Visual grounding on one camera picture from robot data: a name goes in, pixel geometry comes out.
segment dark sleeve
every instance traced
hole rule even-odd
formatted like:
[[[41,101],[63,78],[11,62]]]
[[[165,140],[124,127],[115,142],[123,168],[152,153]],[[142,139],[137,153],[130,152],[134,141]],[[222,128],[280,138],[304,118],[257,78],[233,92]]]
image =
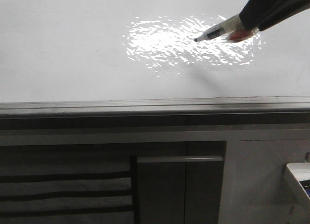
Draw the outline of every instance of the dark sleeve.
[[[278,0],[249,0],[239,15],[245,29],[257,27],[277,2]]]

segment whiteboard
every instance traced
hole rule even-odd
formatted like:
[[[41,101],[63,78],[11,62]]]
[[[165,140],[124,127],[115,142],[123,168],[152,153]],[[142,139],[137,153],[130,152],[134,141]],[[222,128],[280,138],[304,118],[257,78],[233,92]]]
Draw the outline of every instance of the whiteboard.
[[[196,43],[248,0],[0,0],[0,103],[310,96],[309,14]]]

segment cabinet handle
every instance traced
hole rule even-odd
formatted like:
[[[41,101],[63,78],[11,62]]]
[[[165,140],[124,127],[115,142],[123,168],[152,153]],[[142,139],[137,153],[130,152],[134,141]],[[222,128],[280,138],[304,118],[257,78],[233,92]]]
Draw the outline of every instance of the cabinet handle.
[[[210,162],[224,161],[220,155],[196,155],[196,156],[156,156],[138,157],[137,163],[180,163],[180,162]]]

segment gray panel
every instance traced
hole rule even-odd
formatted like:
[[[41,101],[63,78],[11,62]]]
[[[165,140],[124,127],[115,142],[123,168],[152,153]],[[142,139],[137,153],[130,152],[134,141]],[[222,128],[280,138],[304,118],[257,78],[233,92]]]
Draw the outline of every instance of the gray panel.
[[[218,140],[308,139],[310,125],[224,125],[0,130],[0,145],[60,145]]]
[[[127,224],[130,223],[128,220],[133,220],[132,212],[28,217],[28,222],[23,218],[3,218],[1,224]]]
[[[12,119],[0,119],[0,130],[14,130],[15,123]]]
[[[309,113],[189,115],[188,125],[309,123]]]
[[[15,119],[16,129],[60,129],[60,128],[104,128],[139,126],[186,125],[187,116],[142,116],[142,117],[88,117],[88,118],[49,118]],[[0,128],[7,122],[0,119]]]
[[[223,155],[225,142],[189,142],[188,155]],[[217,224],[223,162],[186,164],[186,224]]]
[[[220,224],[309,224],[284,170],[304,161],[310,141],[240,141],[226,150]]]
[[[185,163],[139,164],[141,224],[183,224]]]

